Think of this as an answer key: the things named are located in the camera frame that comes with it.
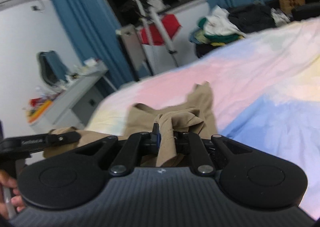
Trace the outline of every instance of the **khaki fabric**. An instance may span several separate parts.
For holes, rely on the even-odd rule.
[[[203,139],[210,139],[212,135],[217,134],[211,107],[212,90],[208,82],[203,85],[196,84],[193,92],[187,96],[187,101],[181,105],[155,110],[145,104],[135,104],[129,111],[124,135],[120,136],[119,140],[127,139],[134,133],[151,132],[153,124],[159,123],[161,144],[158,157],[144,157],[141,165],[176,166],[183,159],[183,155],[176,153],[173,131],[194,132]],[[66,128],[54,130],[52,133],[61,134],[74,130]],[[46,149],[44,157],[51,157],[109,136],[91,131],[76,131],[81,135],[79,143]]]

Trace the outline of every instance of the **human hand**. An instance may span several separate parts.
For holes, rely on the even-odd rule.
[[[0,186],[13,188],[13,193],[16,196],[11,198],[11,203],[14,207],[17,208],[18,212],[21,212],[25,208],[25,205],[22,202],[22,197],[17,188],[17,181],[11,176],[9,176],[9,174],[4,170],[0,170]],[[8,210],[7,210],[2,192],[0,192],[0,214],[4,218],[9,219]]]

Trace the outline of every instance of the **finger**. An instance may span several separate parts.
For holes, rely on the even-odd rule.
[[[17,188],[13,189],[12,191],[15,195],[20,195],[20,192]]]
[[[6,220],[9,219],[8,210],[4,203],[0,203],[0,214],[2,217],[4,217]]]
[[[15,196],[11,198],[11,203],[14,207],[24,207],[22,197],[21,196]]]
[[[19,207],[17,207],[17,212],[20,213],[25,208],[26,208],[25,206],[19,206]]]
[[[9,176],[9,174],[4,170],[0,170],[0,184],[10,188],[17,187],[17,181],[11,176]]]

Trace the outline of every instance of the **pile of clothes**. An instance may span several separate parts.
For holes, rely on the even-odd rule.
[[[196,44],[198,58],[211,50],[243,39],[246,34],[274,28],[290,22],[282,12],[256,4],[230,10],[216,6],[211,15],[198,21],[198,28],[190,35]]]

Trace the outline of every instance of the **vanity table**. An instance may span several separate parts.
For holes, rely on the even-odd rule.
[[[57,97],[41,116],[30,124],[37,134],[44,134],[52,129],[74,126],[84,129],[89,118],[103,100],[103,96],[94,86],[105,77],[108,68],[101,61],[94,67],[94,73],[82,75],[65,92]]]

